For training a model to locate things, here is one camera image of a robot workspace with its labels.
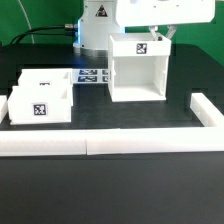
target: yellow triangle sticker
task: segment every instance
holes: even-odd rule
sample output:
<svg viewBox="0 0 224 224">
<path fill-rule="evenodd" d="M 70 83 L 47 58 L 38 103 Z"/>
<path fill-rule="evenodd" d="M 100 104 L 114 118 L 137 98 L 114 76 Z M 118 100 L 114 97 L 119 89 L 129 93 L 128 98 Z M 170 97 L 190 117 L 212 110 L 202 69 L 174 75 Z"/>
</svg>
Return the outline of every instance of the yellow triangle sticker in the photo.
<svg viewBox="0 0 224 224">
<path fill-rule="evenodd" d="M 100 6 L 99 10 L 96 13 L 96 17 L 108 17 L 107 12 L 103 5 Z"/>
</svg>

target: white foam block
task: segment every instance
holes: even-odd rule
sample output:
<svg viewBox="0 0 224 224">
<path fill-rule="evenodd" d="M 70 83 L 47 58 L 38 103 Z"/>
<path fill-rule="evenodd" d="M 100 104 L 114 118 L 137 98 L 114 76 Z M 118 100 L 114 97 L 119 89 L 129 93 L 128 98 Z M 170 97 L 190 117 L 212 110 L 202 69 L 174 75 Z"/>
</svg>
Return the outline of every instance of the white foam block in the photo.
<svg viewBox="0 0 224 224">
<path fill-rule="evenodd" d="M 205 127 L 224 127 L 223 114 L 203 93 L 191 95 L 190 108 Z"/>
<path fill-rule="evenodd" d="M 8 112 L 7 98 L 6 96 L 0 96 L 0 123 L 4 119 Z"/>
<path fill-rule="evenodd" d="M 87 154 L 170 153 L 224 150 L 224 128 L 117 130 L 88 135 Z"/>
<path fill-rule="evenodd" d="M 0 156 L 86 155 L 85 131 L 2 131 Z"/>
</svg>

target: white box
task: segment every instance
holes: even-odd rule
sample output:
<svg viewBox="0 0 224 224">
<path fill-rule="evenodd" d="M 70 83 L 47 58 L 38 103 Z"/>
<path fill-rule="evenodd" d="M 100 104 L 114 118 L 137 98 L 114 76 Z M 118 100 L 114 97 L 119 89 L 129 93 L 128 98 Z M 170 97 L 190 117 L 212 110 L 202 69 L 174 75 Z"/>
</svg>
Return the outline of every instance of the white box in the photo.
<svg viewBox="0 0 224 224">
<path fill-rule="evenodd" d="M 8 112 L 7 98 L 6 96 L 0 96 L 0 123 L 4 119 Z"/>
<path fill-rule="evenodd" d="M 67 87 L 23 88 L 13 86 L 8 100 L 11 124 L 71 122 Z"/>
<path fill-rule="evenodd" d="M 111 34 L 108 87 L 112 101 L 166 100 L 171 41 L 158 33 Z"/>
<path fill-rule="evenodd" d="M 18 84 L 26 88 L 67 85 L 69 98 L 73 106 L 72 69 L 22 69 Z"/>
<path fill-rule="evenodd" d="M 18 79 L 18 84 L 30 80 L 39 82 L 39 84 L 49 84 L 52 80 L 65 79 L 68 84 L 72 84 L 72 69 L 53 68 L 53 69 L 22 69 L 22 74 Z"/>
</svg>

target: white block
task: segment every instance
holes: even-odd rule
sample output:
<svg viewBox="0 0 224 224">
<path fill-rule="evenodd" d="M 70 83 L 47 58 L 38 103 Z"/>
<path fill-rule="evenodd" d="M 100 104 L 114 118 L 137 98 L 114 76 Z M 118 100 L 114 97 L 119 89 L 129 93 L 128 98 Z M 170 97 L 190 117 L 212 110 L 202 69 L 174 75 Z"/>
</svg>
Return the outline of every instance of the white block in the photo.
<svg viewBox="0 0 224 224">
<path fill-rule="evenodd" d="M 85 131 L 2 131 L 0 156 L 86 155 Z"/>
<path fill-rule="evenodd" d="M 166 100 L 171 41 L 158 33 L 112 34 L 108 87 L 112 101 Z"/>
<path fill-rule="evenodd" d="M 11 124 L 71 122 L 67 87 L 23 88 L 13 86 L 8 100 Z"/>
<path fill-rule="evenodd" d="M 223 114 L 203 93 L 192 93 L 190 108 L 205 127 L 224 127 Z"/>
<path fill-rule="evenodd" d="M 4 119 L 8 112 L 7 98 L 6 96 L 0 96 L 0 123 Z"/>
<path fill-rule="evenodd" d="M 87 155 L 224 150 L 224 128 L 121 129 L 87 136 Z"/>
</svg>

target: black tabletop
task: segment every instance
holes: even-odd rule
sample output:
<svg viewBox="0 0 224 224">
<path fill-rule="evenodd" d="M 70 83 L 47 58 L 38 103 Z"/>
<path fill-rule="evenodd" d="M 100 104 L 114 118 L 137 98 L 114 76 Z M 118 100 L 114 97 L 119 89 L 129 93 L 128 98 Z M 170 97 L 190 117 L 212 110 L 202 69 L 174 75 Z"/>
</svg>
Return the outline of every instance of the black tabletop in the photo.
<svg viewBox="0 0 224 224">
<path fill-rule="evenodd" d="M 10 94 L 22 68 L 106 68 L 106 58 L 73 54 L 70 46 L 5 46 L 0 92 Z M 201 49 L 173 45 L 166 102 L 112 103 L 106 85 L 74 87 L 69 124 L 1 130 L 201 126 L 189 109 L 203 92 L 224 110 L 224 68 Z M 161 153 L 0 159 L 0 223 L 221 224 L 224 153 Z"/>
<path fill-rule="evenodd" d="M 8 45 L 0 52 L 0 94 L 10 95 L 23 68 L 107 68 L 107 58 L 77 56 L 69 45 Z M 113 103 L 107 85 L 75 85 L 72 122 L 11 126 L 0 130 L 200 127 L 190 110 L 192 92 L 203 92 L 224 110 L 224 68 L 198 47 L 173 45 L 167 100 Z"/>
</svg>

